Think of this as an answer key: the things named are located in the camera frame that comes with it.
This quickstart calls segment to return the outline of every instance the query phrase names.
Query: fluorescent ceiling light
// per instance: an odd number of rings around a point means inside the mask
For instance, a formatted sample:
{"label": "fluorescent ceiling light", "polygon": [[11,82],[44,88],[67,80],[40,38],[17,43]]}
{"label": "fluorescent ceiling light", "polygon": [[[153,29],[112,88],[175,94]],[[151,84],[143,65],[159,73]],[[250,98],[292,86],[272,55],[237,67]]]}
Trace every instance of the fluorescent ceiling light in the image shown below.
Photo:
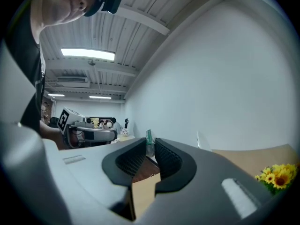
{"label": "fluorescent ceiling light", "polygon": [[49,96],[55,96],[55,97],[64,97],[65,95],[63,95],[63,94],[51,94],[51,93],[49,93],[48,94]]}
{"label": "fluorescent ceiling light", "polygon": [[61,52],[64,56],[90,57],[114,61],[113,52],[77,48],[62,48]]}
{"label": "fluorescent ceiling light", "polygon": [[90,98],[112,99],[111,97],[97,97],[97,96],[90,96]]}

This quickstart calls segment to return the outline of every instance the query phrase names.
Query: ceiling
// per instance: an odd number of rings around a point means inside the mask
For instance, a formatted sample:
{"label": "ceiling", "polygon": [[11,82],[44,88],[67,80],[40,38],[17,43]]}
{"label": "ceiling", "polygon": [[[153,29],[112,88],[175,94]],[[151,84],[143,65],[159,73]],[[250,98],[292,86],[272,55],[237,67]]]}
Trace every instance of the ceiling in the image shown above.
{"label": "ceiling", "polygon": [[[172,31],[209,0],[122,0],[115,15],[97,12],[74,22],[46,28],[41,46],[46,62],[46,93],[87,99],[100,94],[123,100],[134,79]],[[88,48],[115,52],[114,62],[64,57],[61,48]],[[84,76],[88,88],[62,87],[60,76]]]}

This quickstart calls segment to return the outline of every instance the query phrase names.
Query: air conditioner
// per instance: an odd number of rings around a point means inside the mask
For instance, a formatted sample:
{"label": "air conditioner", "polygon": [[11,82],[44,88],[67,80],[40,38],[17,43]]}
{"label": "air conditioner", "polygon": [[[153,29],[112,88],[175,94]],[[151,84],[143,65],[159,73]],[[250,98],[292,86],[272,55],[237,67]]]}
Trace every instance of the air conditioner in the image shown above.
{"label": "air conditioner", "polygon": [[67,88],[89,88],[90,81],[87,77],[58,77],[58,85]]}

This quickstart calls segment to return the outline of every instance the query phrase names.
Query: white wall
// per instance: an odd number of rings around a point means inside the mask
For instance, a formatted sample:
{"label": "white wall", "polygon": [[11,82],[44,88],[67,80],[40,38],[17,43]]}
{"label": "white wall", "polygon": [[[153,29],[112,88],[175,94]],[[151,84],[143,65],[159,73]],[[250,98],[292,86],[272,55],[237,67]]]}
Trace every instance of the white wall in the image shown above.
{"label": "white wall", "polygon": [[288,61],[263,26],[231,0],[202,15],[152,64],[125,103],[129,129],[212,149],[298,144]]}
{"label": "white wall", "polygon": [[59,117],[63,108],[70,108],[87,117],[115,117],[116,120],[124,127],[123,117],[121,114],[121,104],[117,103],[97,103],[97,102],[76,102],[57,100],[55,106],[55,116]]}

